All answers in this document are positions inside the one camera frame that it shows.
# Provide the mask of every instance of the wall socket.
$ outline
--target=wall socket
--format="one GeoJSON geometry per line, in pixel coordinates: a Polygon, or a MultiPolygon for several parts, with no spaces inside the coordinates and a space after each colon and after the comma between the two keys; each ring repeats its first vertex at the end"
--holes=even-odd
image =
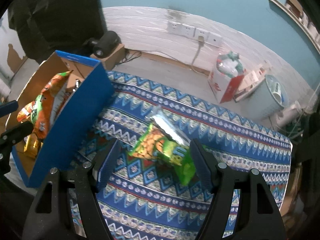
{"type": "Polygon", "coordinates": [[[202,36],[205,43],[216,47],[220,47],[222,44],[222,37],[219,34],[186,24],[168,21],[167,31],[171,34],[181,35],[195,40],[198,40],[198,37],[202,36]]]}
{"type": "Polygon", "coordinates": [[[193,26],[182,24],[180,35],[192,39],[195,36],[195,30],[196,30],[196,28],[193,26]]]}
{"type": "Polygon", "coordinates": [[[181,23],[168,21],[167,31],[172,34],[181,35],[181,23]]]}
{"type": "Polygon", "coordinates": [[[200,28],[196,28],[195,31],[195,39],[198,40],[198,37],[202,36],[204,38],[204,41],[206,42],[208,40],[209,37],[209,32],[204,30],[204,29],[200,29],[200,28]]]}
{"type": "Polygon", "coordinates": [[[216,47],[220,47],[222,44],[222,37],[217,33],[209,33],[206,43],[211,44],[216,47]]]}

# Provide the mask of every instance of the dark curtain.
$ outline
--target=dark curtain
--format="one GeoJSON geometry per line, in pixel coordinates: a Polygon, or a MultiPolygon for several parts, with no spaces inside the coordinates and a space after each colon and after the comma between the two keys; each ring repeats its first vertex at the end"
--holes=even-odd
{"type": "Polygon", "coordinates": [[[87,39],[99,39],[101,15],[100,0],[14,0],[8,8],[9,27],[38,63],[56,49],[77,53],[87,39]]]}

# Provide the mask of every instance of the patterned tablecloth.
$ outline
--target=patterned tablecloth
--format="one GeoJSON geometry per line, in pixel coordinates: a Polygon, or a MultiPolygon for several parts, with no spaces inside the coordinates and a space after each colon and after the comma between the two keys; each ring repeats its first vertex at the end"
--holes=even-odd
{"type": "MultiPolygon", "coordinates": [[[[87,134],[72,165],[91,160],[111,137],[123,142],[109,184],[97,194],[115,239],[194,239],[212,201],[196,176],[183,187],[172,167],[126,154],[146,131],[145,115],[158,104],[177,127],[190,139],[199,138],[218,161],[238,170],[259,169],[281,207],[290,171],[288,138],[174,88],[115,71],[108,76],[116,91],[113,100],[87,134]]],[[[233,231],[238,203],[235,190],[224,236],[233,231]]],[[[74,198],[71,205],[74,222],[81,226],[74,198]]]]}

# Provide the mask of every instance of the small cardboard box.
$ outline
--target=small cardboard box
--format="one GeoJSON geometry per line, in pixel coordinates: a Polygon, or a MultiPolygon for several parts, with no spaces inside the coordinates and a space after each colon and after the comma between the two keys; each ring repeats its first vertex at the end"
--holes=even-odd
{"type": "Polygon", "coordinates": [[[123,44],[119,44],[108,57],[97,58],[94,54],[90,57],[100,60],[105,70],[112,70],[125,57],[125,48],[123,44]]]}
{"type": "Polygon", "coordinates": [[[230,78],[214,66],[208,77],[208,82],[218,103],[231,101],[243,78],[244,74],[230,78]]]}
{"type": "Polygon", "coordinates": [[[12,148],[13,158],[27,187],[39,187],[52,167],[62,170],[69,167],[87,130],[114,92],[99,60],[56,51],[39,66],[26,84],[17,99],[19,108],[9,115],[6,129],[18,124],[18,112],[36,99],[55,74],[68,70],[74,70],[69,78],[69,88],[74,86],[75,79],[80,79],[82,83],[63,106],[37,158],[34,160],[23,154],[24,142],[12,148]]]}

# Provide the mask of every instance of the power cord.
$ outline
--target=power cord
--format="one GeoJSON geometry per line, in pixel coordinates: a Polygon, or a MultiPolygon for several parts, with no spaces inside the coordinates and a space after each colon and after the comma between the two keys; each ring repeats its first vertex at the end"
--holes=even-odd
{"type": "Polygon", "coordinates": [[[203,38],[203,36],[199,36],[198,37],[198,50],[197,50],[197,52],[196,52],[196,54],[195,54],[195,56],[194,56],[194,58],[192,60],[192,63],[190,65],[182,62],[181,60],[176,59],[175,57],[172,57],[171,55],[169,55],[167,53],[164,53],[164,52],[158,51],[158,50],[136,50],[133,54],[130,54],[129,49],[125,49],[125,57],[124,57],[124,59],[122,61],[120,61],[119,63],[117,63],[116,66],[120,65],[120,64],[123,64],[123,63],[130,62],[130,61],[132,61],[132,60],[134,60],[134,59],[136,59],[138,57],[141,57],[142,52],[158,52],[158,53],[164,54],[164,55],[166,55],[166,56],[168,56],[168,57],[170,57],[170,58],[182,63],[183,65],[185,65],[187,67],[190,67],[194,72],[196,72],[198,74],[201,74],[201,75],[203,75],[205,77],[208,77],[206,74],[195,70],[194,66],[193,66],[193,64],[194,64],[196,58],[199,56],[200,50],[201,50],[201,48],[203,46],[204,46],[204,38],[203,38]]]}
{"type": "Polygon", "coordinates": [[[167,53],[164,53],[164,52],[162,52],[162,51],[159,51],[159,50],[139,50],[139,51],[142,51],[142,52],[158,52],[158,53],[164,54],[164,55],[166,55],[166,56],[174,59],[175,61],[178,61],[178,62],[182,63],[183,65],[187,66],[188,68],[191,68],[194,72],[196,72],[196,73],[198,73],[198,74],[201,74],[201,75],[203,75],[203,76],[205,76],[205,77],[208,77],[206,74],[201,73],[201,72],[195,70],[195,69],[194,69],[194,66],[193,66],[193,64],[194,64],[196,58],[199,56],[200,50],[201,50],[201,48],[202,48],[203,46],[204,46],[204,38],[203,38],[203,36],[199,36],[199,37],[198,37],[198,50],[197,50],[197,52],[196,52],[196,54],[195,54],[195,56],[194,56],[194,58],[193,58],[193,60],[192,60],[191,65],[188,65],[188,64],[182,62],[181,60],[178,60],[178,59],[176,59],[175,57],[172,57],[171,55],[169,55],[169,54],[167,54],[167,53]]]}
{"type": "Polygon", "coordinates": [[[124,58],[116,64],[116,66],[120,65],[120,64],[123,64],[123,63],[127,63],[127,62],[130,62],[138,57],[141,57],[142,55],[142,52],[141,50],[137,50],[135,51],[133,54],[130,54],[130,51],[128,49],[125,49],[125,56],[124,58]]]}
{"type": "Polygon", "coordinates": [[[193,58],[193,60],[192,60],[192,63],[190,64],[190,66],[191,66],[191,69],[192,69],[194,72],[196,72],[196,73],[198,73],[198,74],[201,74],[201,75],[207,77],[206,74],[203,74],[203,73],[195,70],[194,67],[193,67],[193,64],[194,64],[196,58],[199,56],[200,50],[201,50],[201,48],[202,48],[203,46],[204,46],[204,37],[203,37],[203,36],[199,36],[199,37],[198,37],[198,50],[197,50],[197,52],[196,52],[196,54],[195,54],[195,56],[194,56],[194,58],[193,58]]]}

